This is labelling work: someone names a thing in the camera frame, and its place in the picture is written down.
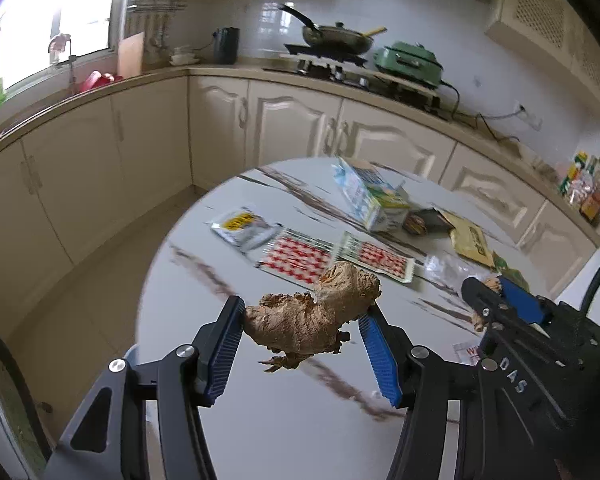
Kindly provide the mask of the red white small sachet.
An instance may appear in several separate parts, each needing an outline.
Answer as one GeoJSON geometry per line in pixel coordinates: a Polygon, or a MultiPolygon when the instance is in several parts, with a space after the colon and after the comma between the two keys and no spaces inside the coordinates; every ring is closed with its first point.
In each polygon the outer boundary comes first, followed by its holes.
{"type": "Polygon", "coordinates": [[[480,361],[478,342],[466,341],[454,344],[453,350],[460,364],[475,366],[480,361]]]}

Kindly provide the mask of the sink faucet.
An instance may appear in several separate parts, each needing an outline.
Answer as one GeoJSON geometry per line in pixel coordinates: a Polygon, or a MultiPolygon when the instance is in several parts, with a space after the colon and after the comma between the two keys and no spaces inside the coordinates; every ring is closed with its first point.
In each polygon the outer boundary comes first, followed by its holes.
{"type": "Polygon", "coordinates": [[[76,56],[72,52],[72,38],[68,32],[60,32],[50,38],[47,46],[47,53],[50,56],[50,64],[55,66],[67,66],[69,70],[69,94],[76,94],[76,72],[74,63],[76,56]]]}

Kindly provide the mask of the green gold food bag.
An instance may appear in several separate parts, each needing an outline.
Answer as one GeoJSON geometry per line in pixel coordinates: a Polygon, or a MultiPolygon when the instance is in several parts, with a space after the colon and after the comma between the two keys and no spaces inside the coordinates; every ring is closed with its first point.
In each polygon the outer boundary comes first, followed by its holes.
{"type": "Polygon", "coordinates": [[[514,283],[526,292],[529,290],[529,284],[518,269],[511,268],[507,261],[497,252],[492,252],[493,263],[497,274],[504,276],[506,280],[514,283]]]}

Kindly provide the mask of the blue trash bucket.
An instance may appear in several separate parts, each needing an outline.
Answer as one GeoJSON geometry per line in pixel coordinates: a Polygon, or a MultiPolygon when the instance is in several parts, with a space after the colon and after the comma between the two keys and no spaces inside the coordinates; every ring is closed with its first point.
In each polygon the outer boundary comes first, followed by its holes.
{"type": "Polygon", "coordinates": [[[125,351],[123,359],[125,359],[132,367],[136,367],[140,362],[138,359],[138,344],[132,344],[132,346],[125,351]]]}

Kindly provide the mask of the wooden cutting board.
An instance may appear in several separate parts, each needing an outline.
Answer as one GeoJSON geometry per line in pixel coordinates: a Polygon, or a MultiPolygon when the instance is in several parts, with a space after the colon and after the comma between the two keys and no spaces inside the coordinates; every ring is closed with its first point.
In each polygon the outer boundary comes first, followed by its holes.
{"type": "Polygon", "coordinates": [[[122,79],[137,77],[142,73],[144,40],[145,35],[140,32],[120,41],[117,74],[122,79]]]}

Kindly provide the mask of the small ginger piece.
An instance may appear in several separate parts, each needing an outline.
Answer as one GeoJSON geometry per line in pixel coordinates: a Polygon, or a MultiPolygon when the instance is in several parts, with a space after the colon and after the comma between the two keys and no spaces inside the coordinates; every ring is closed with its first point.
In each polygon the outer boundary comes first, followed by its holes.
{"type": "Polygon", "coordinates": [[[502,299],[502,284],[497,275],[490,276],[480,281],[480,286],[474,284],[471,289],[469,304],[474,309],[471,315],[471,323],[478,333],[482,333],[488,324],[491,312],[502,299]]]}

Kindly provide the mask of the red checkered sachet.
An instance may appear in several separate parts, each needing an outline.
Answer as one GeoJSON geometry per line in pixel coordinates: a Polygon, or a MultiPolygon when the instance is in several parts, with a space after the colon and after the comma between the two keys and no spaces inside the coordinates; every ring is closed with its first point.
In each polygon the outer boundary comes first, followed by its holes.
{"type": "Polygon", "coordinates": [[[335,246],[292,229],[283,229],[268,242],[256,267],[266,273],[312,289],[332,264],[335,246]]]}
{"type": "Polygon", "coordinates": [[[334,246],[332,256],[376,274],[385,275],[401,284],[413,281],[415,260],[375,243],[361,240],[350,232],[344,232],[334,246]]]}

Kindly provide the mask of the kitchen window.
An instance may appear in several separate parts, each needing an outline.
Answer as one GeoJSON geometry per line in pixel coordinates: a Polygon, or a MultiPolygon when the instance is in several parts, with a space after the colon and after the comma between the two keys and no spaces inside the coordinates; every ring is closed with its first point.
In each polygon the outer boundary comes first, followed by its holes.
{"type": "Polygon", "coordinates": [[[50,38],[68,32],[82,56],[110,44],[114,0],[5,0],[0,7],[0,76],[12,88],[52,66],[50,38]]]}

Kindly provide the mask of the black snack wrapper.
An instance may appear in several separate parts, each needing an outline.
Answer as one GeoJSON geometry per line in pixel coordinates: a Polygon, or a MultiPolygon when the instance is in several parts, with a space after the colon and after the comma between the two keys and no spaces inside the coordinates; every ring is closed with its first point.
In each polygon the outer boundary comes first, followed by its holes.
{"type": "Polygon", "coordinates": [[[454,226],[437,209],[421,209],[410,211],[402,224],[405,232],[413,236],[429,234],[449,234],[454,226]]]}

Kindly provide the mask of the milk carton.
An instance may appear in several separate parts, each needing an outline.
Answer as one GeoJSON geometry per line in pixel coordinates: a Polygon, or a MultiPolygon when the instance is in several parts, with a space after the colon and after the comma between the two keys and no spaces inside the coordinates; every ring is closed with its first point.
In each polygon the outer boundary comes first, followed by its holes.
{"type": "Polygon", "coordinates": [[[410,211],[407,192],[402,186],[390,184],[370,162],[339,157],[334,179],[366,231],[402,228],[410,211]]]}

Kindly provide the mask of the clear plastic wrap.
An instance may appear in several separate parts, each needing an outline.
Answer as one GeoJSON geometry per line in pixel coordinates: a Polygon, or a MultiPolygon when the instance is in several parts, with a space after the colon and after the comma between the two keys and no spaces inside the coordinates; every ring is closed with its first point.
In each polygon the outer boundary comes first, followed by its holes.
{"type": "Polygon", "coordinates": [[[424,264],[426,277],[437,284],[460,293],[463,282],[470,275],[470,269],[460,258],[450,254],[429,255],[424,264]]]}

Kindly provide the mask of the yellow soup packet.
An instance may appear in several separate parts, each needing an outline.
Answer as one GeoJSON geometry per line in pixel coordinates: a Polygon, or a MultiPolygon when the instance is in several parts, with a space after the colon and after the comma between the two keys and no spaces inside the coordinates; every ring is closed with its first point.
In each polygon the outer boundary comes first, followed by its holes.
{"type": "Polygon", "coordinates": [[[489,249],[482,229],[474,222],[457,217],[449,211],[443,211],[442,216],[452,226],[450,239],[453,249],[460,256],[493,269],[493,254],[489,249]]]}

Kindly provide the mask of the small yellow silver sachet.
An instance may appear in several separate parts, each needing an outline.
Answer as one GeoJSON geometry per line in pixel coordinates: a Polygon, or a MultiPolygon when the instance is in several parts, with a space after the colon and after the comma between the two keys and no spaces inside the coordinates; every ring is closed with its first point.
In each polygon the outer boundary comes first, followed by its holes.
{"type": "Polygon", "coordinates": [[[239,207],[212,220],[210,230],[238,252],[245,254],[275,238],[283,231],[283,226],[268,223],[248,207],[239,207]]]}

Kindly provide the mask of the round white marble table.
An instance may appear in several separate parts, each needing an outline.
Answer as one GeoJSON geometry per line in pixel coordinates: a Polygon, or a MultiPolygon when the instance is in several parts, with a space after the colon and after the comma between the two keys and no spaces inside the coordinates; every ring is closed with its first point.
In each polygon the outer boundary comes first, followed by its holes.
{"type": "MultiPolygon", "coordinates": [[[[422,272],[429,255],[453,255],[449,237],[374,237],[353,217],[334,179],[336,159],[298,158],[251,169],[207,193],[181,216],[162,242],[140,295],[136,322],[140,362],[157,361],[192,342],[215,321],[230,295],[247,306],[269,292],[305,289],[254,264],[210,230],[212,220],[247,206],[268,222],[339,244],[344,232],[416,260],[411,284],[381,276],[379,307],[415,344],[458,362],[455,346],[480,337],[457,285],[422,272]]],[[[448,210],[481,226],[488,245],[521,272],[531,291],[546,295],[544,278],[515,243],[473,203],[437,183],[388,167],[378,172],[402,185],[415,208],[448,210]]],[[[271,352],[242,336],[225,392],[200,410],[219,479],[387,479],[404,411],[381,396],[358,323],[340,353],[319,354],[294,370],[265,373],[271,352]]]]}

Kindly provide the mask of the large ginger root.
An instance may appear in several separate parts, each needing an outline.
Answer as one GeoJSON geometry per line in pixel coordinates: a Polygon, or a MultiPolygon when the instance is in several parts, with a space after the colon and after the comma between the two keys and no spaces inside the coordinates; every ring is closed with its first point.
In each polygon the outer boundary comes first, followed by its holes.
{"type": "Polygon", "coordinates": [[[337,353],[350,340],[341,329],[357,320],[380,297],[376,274],[347,261],[330,266],[313,292],[267,294],[245,308],[244,332],[273,353],[269,373],[293,370],[311,356],[337,353]]]}

